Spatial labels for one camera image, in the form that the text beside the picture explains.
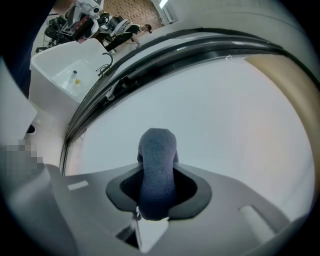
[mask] white sink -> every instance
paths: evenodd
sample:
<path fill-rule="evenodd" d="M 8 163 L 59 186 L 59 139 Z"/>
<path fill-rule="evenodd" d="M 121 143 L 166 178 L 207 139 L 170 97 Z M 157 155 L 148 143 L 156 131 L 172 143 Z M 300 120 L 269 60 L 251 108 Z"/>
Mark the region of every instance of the white sink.
<path fill-rule="evenodd" d="M 111 59 L 107 51 L 94 38 L 84 43 L 75 41 L 44 50 L 31 59 L 31 85 L 29 99 L 54 118 L 68 123 L 79 104 L 98 81 L 96 71 Z M 66 86 L 73 71 L 80 81 L 74 87 Z"/>

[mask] white wall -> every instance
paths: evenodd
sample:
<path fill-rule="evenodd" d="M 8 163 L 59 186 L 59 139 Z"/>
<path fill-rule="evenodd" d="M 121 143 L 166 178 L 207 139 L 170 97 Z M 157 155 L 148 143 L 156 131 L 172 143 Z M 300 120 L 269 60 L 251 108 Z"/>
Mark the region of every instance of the white wall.
<path fill-rule="evenodd" d="M 307 134 L 287 98 L 242 58 L 181 70 L 106 112 L 86 131 L 79 173 L 135 163 L 140 137 L 152 127 L 175 134 L 180 163 L 244 182 L 291 220 L 308 212 L 314 163 Z"/>

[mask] gray sock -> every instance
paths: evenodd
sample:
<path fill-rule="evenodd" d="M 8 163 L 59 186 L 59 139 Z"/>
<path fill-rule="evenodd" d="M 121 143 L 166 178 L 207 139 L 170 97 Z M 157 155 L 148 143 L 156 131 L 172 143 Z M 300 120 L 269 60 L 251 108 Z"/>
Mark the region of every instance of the gray sock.
<path fill-rule="evenodd" d="M 168 129 L 150 128 L 141 137 L 138 162 L 143 163 L 139 211 L 146 220 L 168 216 L 176 202 L 173 163 L 178 162 L 177 141 Z"/>

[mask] floor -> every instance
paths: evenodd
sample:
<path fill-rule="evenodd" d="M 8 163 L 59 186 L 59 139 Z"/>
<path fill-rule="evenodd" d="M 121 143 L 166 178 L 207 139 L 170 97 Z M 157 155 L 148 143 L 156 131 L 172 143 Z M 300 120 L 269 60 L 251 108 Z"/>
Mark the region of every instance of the floor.
<path fill-rule="evenodd" d="M 59 167 L 67 126 L 36 105 L 33 104 L 33 106 L 37 110 L 37 115 L 32 122 L 36 131 L 34 135 L 26 134 L 25 142 L 34 146 L 32 150 L 36 150 L 37 156 L 43 159 L 43 163 Z"/>

